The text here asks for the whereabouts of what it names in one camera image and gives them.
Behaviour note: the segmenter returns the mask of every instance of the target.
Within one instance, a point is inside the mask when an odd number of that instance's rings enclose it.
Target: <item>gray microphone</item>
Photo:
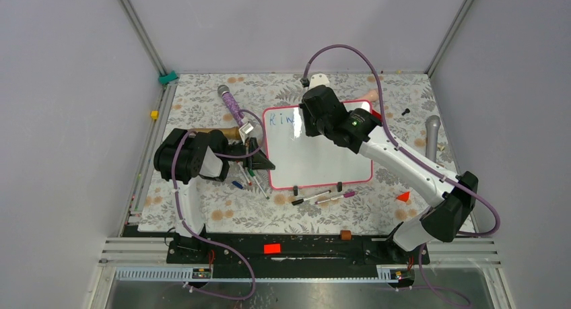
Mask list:
[[[438,129],[440,128],[440,117],[429,116],[426,119],[426,157],[436,162],[436,151],[438,150]]]

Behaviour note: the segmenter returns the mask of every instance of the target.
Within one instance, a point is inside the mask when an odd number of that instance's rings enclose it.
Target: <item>glass panel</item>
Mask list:
[[[415,285],[424,285],[416,270]],[[474,308],[493,308],[482,272],[478,269],[426,269],[432,285],[451,287],[465,294]],[[140,308],[234,308],[229,301],[182,289],[182,283],[115,281],[108,309]],[[385,291],[387,284],[377,283],[256,283],[256,293],[237,308],[454,308],[430,290]],[[210,283],[209,291],[242,295],[250,291],[249,283]],[[449,292],[448,299],[463,300]]]

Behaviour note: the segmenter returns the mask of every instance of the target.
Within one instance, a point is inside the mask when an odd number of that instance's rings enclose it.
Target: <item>marker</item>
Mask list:
[[[323,196],[323,195],[326,195],[326,194],[328,194],[328,193],[331,193],[331,190],[327,190],[327,191],[324,191],[324,192],[322,192],[322,193],[318,193],[317,195],[313,195],[313,196],[311,196],[311,197],[304,198],[304,200],[307,201],[307,200],[309,200],[309,199],[317,198],[317,197],[319,197],[319,196]]]
[[[266,199],[269,199],[269,197],[266,195],[266,192],[264,191],[264,189],[262,189],[262,186],[261,186],[260,182],[258,181],[258,179],[256,178],[256,176],[254,175],[254,172],[252,171],[252,169],[248,169],[248,173],[252,176],[252,179],[254,179],[254,181],[255,181],[256,184],[258,185],[258,188],[260,188],[260,190],[261,190],[262,193],[264,194],[264,197],[266,197]]]
[[[243,188],[244,188],[240,183],[238,183],[238,181],[232,181],[232,184],[233,184],[234,186],[237,186],[237,187],[240,188],[240,189],[243,189]]]
[[[336,196],[333,198],[329,198],[329,199],[325,199],[325,200],[321,200],[321,201],[316,201],[315,205],[319,205],[320,203],[326,203],[327,201],[337,200],[337,199],[341,199],[341,198],[349,198],[349,197],[352,197],[356,194],[357,193],[355,191],[350,191],[350,192],[345,193],[344,195],[341,195],[341,196]]]
[[[301,199],[298,199],[296,201],[292,201],[292,205],[294,205],[294,206],[301,205],[301,204],[303,204],[304,201],[307,201],[307,200],[313,199],[313,198],[317,198],[319,196],[323,196],[323,195],[326,195],[328,193],[331,193],[331,190],[327,190],[327,191],[324,191],[322,193],[318,193],[317,195],[313,195],[311,197],[301,198]]]
[[[252,180],[250,180],[248,178],[248,176],[246,175],[246,172],[244,171],[244,168],[238,163],[236,162],[236,164],[238,164],[238,167],[240,168],[240,172],[242,173],[242,175],[244,176],[244,179],[246,179],[246,183],[251,186],[252,185]]]

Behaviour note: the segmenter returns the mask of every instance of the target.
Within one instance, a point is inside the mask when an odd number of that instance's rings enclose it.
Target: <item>microphone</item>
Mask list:
[[[220,95],[220,97],[222,97],[224,104],[226,105],[226,107],[228,107],[228,110],[238,123],[238,126],[240,127],[244,126],[244,121],[242,120],[244,119],[244,115],[239,112],[240,107],[238,106],[238,103],[230,93],[230,89],[228,88],[228,86],[219,85],[218,94]]]
[[[436,162],[436,150],[438,149],[438,129],[440,128],[440,117],[429,116],[426,119],[426,157]]]
[[[240,134],[240,138],[242,138],[242,142],[246,143],[246,138],[248,134],[254,129],[254,127],[250,124],[250,121],[239,111],[240,107],[238,103],[230,93],[230,89],[227,85],[219,85],[218,86],[218,94],[222,97],[224,104],[238,123],[240,127],[238,129],[238,133]]]

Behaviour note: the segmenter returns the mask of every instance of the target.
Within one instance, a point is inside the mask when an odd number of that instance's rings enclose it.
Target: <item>whiteboard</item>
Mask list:
[[[366,100],[344,102],[347,110],[371,111]],[[299,106],[272,107],[262,115],[267,156],[275,164],[269,184],[275,190],[367,182],[373,175],[372,161],[338,147],[323,135],[307,137]]]

